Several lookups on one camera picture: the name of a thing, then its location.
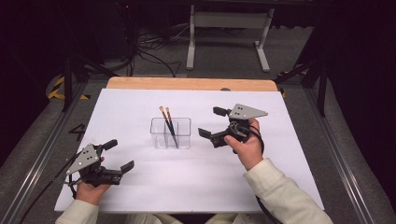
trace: cream-colored sleeve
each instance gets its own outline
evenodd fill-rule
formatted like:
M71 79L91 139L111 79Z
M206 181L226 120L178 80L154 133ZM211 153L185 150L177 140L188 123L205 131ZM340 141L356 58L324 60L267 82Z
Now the cream-colored sleeve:
M261 161L244 178L265 208L283 224L332 223L315 201L293 179L285 177L270 159Z
M99 206L74 200L62 213L56 224L95 224L99 213Z

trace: gray carpet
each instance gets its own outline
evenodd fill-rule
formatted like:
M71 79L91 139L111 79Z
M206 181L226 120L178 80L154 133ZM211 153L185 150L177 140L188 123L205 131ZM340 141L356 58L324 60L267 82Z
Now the gray carpet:
M188 49L188 41L185 39L180 39L162 49L150 51L150 53L168 63L181 62L177 77L273 79L279 72L289 71L293 67L310 33L310 28L271 29L264 45L264 52L271 68L270 73L262 72L256 51L253 48L252 44L254 40L257 40L255 36L260 36L260 32L255 30L245 30L239 35L221 30L197 32L195 66L192 71L185 69ZM171 64L171 67L176 71L177 63ZM118 73L126 74L126 70L118 71ZM136 57L134 74L147 77L170 77L171 73L163 64L151 63ZM319 125L318 118L315 116L315 108L308 103L306 90L299 85L300 79L301 77L293 77L279 87L282 87L286 92L285 103L308 164L317 180L325 210L334 223L361 223L332 160L329 143ZM83 94L90 95L91 99L78 100L70 118L61 129L53 153L26 205L30 204L38 192L54 177L65 163L65 159L76 152L79 145L78 135L69 133L69 131L81 123L88 125L99 92L105 86L104 76L92 76L83 92ZM61 115L63 103L63 100L59 99L50 100L50 104L1 167L0 198L2 203L0 214L2 216L6 214L24 178L46 144L48 136ZM375 223L396 223L396 216L389 205L388 197L365 163L347 128L334 98L331 84L327 90L325 112L326 120L329 122L335 140L361 187L362 197L373 220ZM24 223L53 223L60 215L53 212L60 189L60 184L53 184L30 211ZM101 214L98 223L122 223L123 220L124 216L122 215Z

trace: clear plastic container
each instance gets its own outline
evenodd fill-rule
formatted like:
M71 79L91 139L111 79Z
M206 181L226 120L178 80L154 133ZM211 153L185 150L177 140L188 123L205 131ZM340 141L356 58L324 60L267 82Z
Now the clear plastic container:
M155 148L190 148L191 119L172 118L175 135L171 133L164 118L151 120L150 133Z

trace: white paper sheet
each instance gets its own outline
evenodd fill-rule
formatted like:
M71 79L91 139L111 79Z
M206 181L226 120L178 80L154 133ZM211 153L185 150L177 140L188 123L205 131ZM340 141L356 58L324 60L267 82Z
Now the white paper sheet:
M134 161L119 186L105 194L100 209L112 213L260 212L255 196L242 177L245 172L230 147L213 148L198 128L224 131L228 118L213 107L248 105L268 112L258 118L265 143L264 156L301 189L323 204L309 170L290 116L279 92L268 91L145 91L103 89L79 150L87 144L118 145L102 156L107 169L119 170ZM154 148L149 132L152 118L162 116L159 106L169 107L173 118L191 118L191 148ZM56 211L72 202L64 186Z

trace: metal stand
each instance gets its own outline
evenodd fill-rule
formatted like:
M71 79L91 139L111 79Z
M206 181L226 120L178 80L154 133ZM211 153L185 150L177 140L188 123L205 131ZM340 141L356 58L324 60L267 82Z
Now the metal stand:
M280 84L281 82L289 79L290 77L294 77L304 70L308 69L305 77L301 81L303 88L312 88L315 85L315 82L319 80L319 89L318 89L318 110L322 117L326 117L324 114L324 101L326 94L326 83L327 77L329 74L329 69L327 67L327 63L325 60L315 60L303 65L300 65L288 73L284 74L281 77L277 77L274 79L276 84Z
M267 37L273 18L274 10L269 9L268 13L221 13L221 12L195 12L195 6L191 6L190 15L190 44L187 55L187 70L194 68L195 55L195 27L228 27L228 28L250 28L262 29L262 38L255 41L255 48L260 59L263 72L269 72L270 67L264 54L262 46Z
M82 57L76 53L70 52L64 59L64 109L63 112L71 105L73 99L73 75L77 78L78 82L87 82L90 78L85 71L84 64L91 66L97 71L105 74L108 77L118 77L117 74L112 73L102 65Z

